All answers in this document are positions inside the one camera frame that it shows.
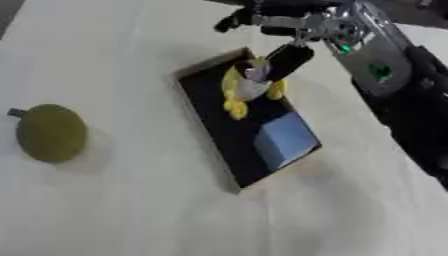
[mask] green pear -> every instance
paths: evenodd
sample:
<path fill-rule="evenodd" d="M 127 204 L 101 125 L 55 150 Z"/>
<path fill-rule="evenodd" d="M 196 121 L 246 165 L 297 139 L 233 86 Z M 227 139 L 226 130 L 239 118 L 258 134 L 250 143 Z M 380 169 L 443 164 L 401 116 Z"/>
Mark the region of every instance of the green pear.
<path fill-rule="evenodd" d="M 11 109 L 8 115 L 20 118 L 17 140 L 32 158 L 61 163 L 76 157 L 87 141 L 87 126 L 73 111 L 53 104 L 28 111 Z"/>

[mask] white table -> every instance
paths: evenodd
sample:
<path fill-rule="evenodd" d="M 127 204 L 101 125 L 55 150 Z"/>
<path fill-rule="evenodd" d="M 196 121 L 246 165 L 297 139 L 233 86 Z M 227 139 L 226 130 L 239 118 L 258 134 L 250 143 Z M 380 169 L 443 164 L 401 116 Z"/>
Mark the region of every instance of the white table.
<path fill-rule="evenodd" d="M 0 42 L 0 111 L 57 103 L 90 125 L 85 155 L 52 166 L 0 118 L 0 254 L 446 255 L 448 195 L 389 138 L 320 44 L 289 98 L 324 148 L 228 192 L 171 74 L 282 39 L 212 25 L 200 0 L 28 0 Z M 448 63 L 447 32 L 406 28 Z"/>

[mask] pear stem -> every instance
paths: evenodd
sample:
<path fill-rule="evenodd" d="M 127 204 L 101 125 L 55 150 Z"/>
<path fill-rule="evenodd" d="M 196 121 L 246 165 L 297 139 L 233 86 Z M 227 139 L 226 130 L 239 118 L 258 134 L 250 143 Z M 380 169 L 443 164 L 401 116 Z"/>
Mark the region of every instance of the pear stem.
<path fill-rule="evenodd" d="M 17 118 L 22 118 L 22 117 L 24 117 L 26 115 L 26 113 L 28 113 L 28 111 L 26 111 L 26 110 L 11 108 L 8 111 L 8 116 L 14 116 L 14 117 L 17 117 Z"/>

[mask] black tray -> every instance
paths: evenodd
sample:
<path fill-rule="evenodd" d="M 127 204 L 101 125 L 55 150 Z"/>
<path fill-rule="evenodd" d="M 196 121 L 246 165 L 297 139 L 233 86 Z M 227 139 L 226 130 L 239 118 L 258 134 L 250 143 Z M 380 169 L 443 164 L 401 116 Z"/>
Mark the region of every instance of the black tray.
<path fill-rule="evenodd" d="M 286 97 L 278 101 L 260 97 L 249 102 L 249 115 L 241 121 L 233 120 L 224 111 L 221 80 L 225 72 L 235 62 L 252 57 L 252 53 L 244 48 L 177 73 L 180 87 L 240 188 L 246 188 L 272 174 L 253 145 L 261 126 L 295 111 Z"/>

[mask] blue cube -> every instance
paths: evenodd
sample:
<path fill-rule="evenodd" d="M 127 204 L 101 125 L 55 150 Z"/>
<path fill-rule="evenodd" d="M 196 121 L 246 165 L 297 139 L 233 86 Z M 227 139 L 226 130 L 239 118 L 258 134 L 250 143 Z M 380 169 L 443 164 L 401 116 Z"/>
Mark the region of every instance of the blue cube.
<path fill-rule="evenodd" d="M 320 147 L 319 140 L 296 112 L 264 124 L 254 144 L 272 172 Z"/>

